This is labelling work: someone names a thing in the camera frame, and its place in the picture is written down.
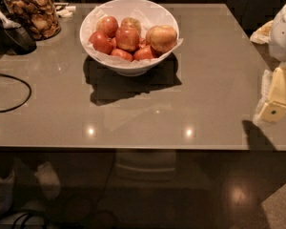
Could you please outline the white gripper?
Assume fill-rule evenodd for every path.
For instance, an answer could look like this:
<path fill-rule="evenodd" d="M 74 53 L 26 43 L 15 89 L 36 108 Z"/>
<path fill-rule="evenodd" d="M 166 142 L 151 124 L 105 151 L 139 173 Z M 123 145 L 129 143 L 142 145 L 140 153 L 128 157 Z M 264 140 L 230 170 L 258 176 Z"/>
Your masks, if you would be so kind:
<path fill-rule="evenodd" d="M 261 98 L 255 109 L 255 125 L 277 123 L 286 115 L 286 4 L 276 15 L 269 34 L 270 56 L 282 62 L 273 72 L 265 70 Z"/>

